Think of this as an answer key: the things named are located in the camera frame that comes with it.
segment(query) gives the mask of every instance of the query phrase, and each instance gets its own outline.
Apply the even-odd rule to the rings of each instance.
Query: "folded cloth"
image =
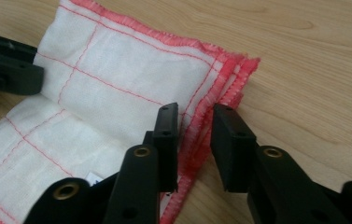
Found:
[[[177,102],[178,192],[161,198],[161,223],[173,222],[209,153],[213,104],[237,107],[258,62],[91,0],[62,0],[35,56],[42,94],[0,120],[0,223],[23,222],[53,182],[116,173],[158,109]]]

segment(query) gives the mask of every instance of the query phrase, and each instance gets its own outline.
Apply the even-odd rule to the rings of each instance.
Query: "wood grain surface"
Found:
[[[351,0],[101,0],[158,30],[261,57],[239,114],[318,183],[352,180]],[[0,0],[0,35],[37,46],[57,0]],[[23,97],[0,92],[0,118]],[[252,223],[246,195],[222,191],[209,158],[176,223]]]

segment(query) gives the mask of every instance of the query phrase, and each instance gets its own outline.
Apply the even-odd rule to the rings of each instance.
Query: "brass insert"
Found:
[[[283,156],[283,153],[276,148],[266,148],[263,150],[263,153],[265,153],[266,156],[272,158],[280,158]]]
[[[134,150],[134,155],[136,157],[146,157],[150,154],[150,150],[147,147],[140,147]]]
[[[53,192],[53,198],[56,200],[66,200],[77,194],[79,185],[75,182],[70,182],[61,185]]]

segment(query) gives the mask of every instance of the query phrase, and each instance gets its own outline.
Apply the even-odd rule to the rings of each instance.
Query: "white fabric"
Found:
[[[218,58],[226,52],[216,58],[209,50],[169,45],[104,15],[61,1],[35,57],[45,68],[42,94],[0,121],[2,222],[22,222],[62,178],[116,173],[125,150],[153,130],[162,105],[178,102],[184,133],[202,100],[213,104],[239,76],[238,62],[219,76],[225,61]]]

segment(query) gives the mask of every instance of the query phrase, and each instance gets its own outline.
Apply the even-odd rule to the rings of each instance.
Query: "mounting hole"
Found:
[[[78,191],[79,185],[75,182],[70,182],[58,187],[53,192],[53,198],[56,200],[66,200],[76,195]]]
[[[321,221],[321,222],[330,221],[330,218],[323,211],[313,209],[312,211],[310,211],[310,213],[312,214],[312,217],[314,217],[318,221]]]
[[[122,216],[125,219],[133,219],[137,217],[137,215],[138,215],[138,210],[134,207],[125,208],[122,212]]]
[[[263,153],[265,153],[266,156],[272,158],[280,158],[283,156],[283,153],[276,148],[266,148],[263,150]]]
[[[147,147],[140,147],[134,150],[134,155],[136,157],[146,157],[149,154],[150,154],[150,150]]]

